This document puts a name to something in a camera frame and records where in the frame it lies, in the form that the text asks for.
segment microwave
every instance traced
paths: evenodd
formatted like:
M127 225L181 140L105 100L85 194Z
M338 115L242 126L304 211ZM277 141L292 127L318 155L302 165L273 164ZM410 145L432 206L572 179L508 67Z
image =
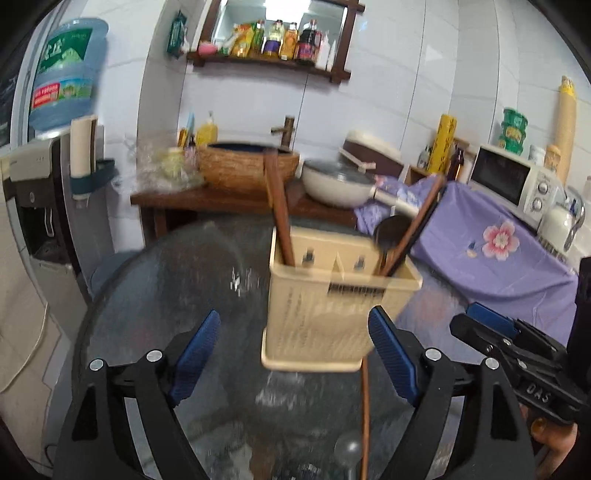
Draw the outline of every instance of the microwave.
M488 195L535 230L553 205L566 201L556 174L492 145L480 146L468 186Z

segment pot handle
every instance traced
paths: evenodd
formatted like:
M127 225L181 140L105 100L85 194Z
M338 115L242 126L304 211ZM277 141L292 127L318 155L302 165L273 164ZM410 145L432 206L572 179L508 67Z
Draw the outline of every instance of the pot handle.
M339 153L341 155L343 155L344 158L346 158L347 160L349 160L349 161L353 162L355 165L357 165L358 170L361 173L365 173L366 170L375 170L375 163L362 162L360 159L358 159L354 155L351 155L349 152L347 152L344 148L340 148Z
M383 192L377 187L374 187L373 190L372 198L378 202L384 203L390 207L395 207L397 212L410 218L415 218L418 215L418 207L411 205L394 195Z

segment pot lid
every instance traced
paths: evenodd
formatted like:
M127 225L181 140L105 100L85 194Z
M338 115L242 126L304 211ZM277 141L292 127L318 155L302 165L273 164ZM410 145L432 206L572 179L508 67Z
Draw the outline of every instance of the pot lid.
M340 181L349 181L363 185L374 185L374 181L355 168L329 160L306 160L304 166L311 170L328 175Z

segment plastic wrap roll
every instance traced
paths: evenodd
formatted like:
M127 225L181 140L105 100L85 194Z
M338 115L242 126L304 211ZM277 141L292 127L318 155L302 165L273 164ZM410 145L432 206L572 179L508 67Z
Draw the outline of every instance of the plastic wrap roll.
M453 136L456 133L457 119L451 115L442 115L437 129L437 136L433 144L433 151L429 158L429 173L445 173L449 149L453 144Z
M556 175L563 185L569 176L570 158L573 154L574 132L577 126L577 96L574 84L568 77L562 77L558 122L556 123L555 145L560 149L560 163Z

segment human hand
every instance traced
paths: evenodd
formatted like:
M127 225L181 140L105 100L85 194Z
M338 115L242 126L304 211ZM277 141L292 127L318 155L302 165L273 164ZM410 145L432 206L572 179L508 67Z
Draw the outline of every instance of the human hand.
M524 420L527 421L529 409L524 405L519 407ZM573 448L577 440L577 425L573 423L567 427L561 427L539 418L531 424L530 435L536 442L546 445L549 449L548 455L535 472L537 480L546 480L564 462Z

